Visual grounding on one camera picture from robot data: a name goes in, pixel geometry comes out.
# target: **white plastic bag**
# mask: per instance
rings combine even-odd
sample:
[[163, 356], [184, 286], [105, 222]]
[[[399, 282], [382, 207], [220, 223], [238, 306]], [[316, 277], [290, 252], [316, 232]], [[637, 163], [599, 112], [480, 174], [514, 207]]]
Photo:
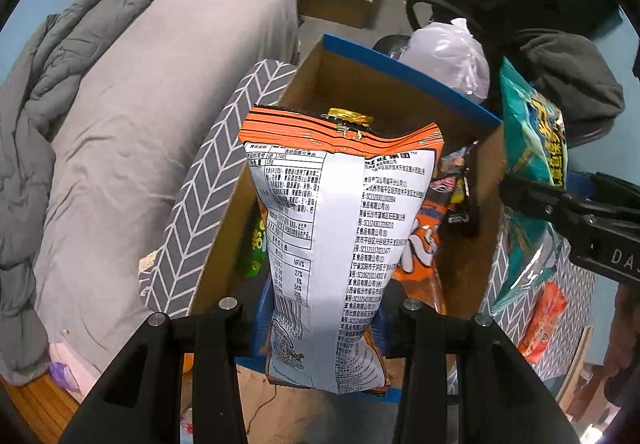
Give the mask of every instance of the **white plastic bag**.
[[432, 22], [415, 31], [400, 62], [418, 69], [481, 103], [489, 92], [489, 64], [482, 46], [466, 27], [466, 18]]

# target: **teal snack bag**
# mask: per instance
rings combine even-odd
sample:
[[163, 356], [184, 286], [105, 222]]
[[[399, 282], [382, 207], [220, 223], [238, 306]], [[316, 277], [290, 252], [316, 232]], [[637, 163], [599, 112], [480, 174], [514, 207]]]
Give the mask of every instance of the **teal snack bag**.
[[[500, 69], [500, 90], [507, 171], [564, 188], [567, 153], [561, 111], [531, 87], [507, 59]], [[508, 274], [494, 302], [494, 312], [556, 272], [559, 238], [547, 221], [512, 212], [508, 233]]]

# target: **silver screw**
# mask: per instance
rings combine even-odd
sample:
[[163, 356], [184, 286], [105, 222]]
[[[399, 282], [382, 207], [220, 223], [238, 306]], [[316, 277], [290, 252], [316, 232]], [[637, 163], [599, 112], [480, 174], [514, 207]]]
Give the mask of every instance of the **silver screw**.
[[419, 299], [407, 298], [402, 302], [402, 305], [404, 305], [407, 310], [420, 310], [422, 302]]
[[161, 312], [154, 312], [146, 320], [152, 327], [159, 327], [164, 323], [164, 318], [166, 318], [166, 316]]
[[474, 321], [481, 327], [488, 327], [494, 322], [494, 319], [484, 312], [479, 312], [474, 316]]
[[227, 296], [218, 302], [218, 307], [222, 310], [231, 310], [238, 305], [238, 300], [233, 296]]

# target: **gray bed sheet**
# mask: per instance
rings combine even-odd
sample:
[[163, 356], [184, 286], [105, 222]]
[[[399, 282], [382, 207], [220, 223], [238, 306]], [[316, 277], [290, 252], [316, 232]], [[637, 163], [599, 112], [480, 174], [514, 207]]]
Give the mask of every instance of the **gray bed sheet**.
[[56, 164], [36, 312], [50, 342], [104, 371], [149, 314], [138, 261], [158, 247], [193, 158], [251, 66], [290, 60], [295, 0], [155, 0], [82, 79]]

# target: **gray fabric pile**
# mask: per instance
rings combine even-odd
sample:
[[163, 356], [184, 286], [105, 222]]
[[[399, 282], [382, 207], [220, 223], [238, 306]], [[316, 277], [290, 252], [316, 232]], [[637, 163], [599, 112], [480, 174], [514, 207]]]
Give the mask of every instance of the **gray fabric pile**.
[[0, 374], [24, 384], [48, 366], [33, 310], [55, 154], [49, 140], [82, 76], [153, 0], [77, 0], [47, 17], [0, 87]]

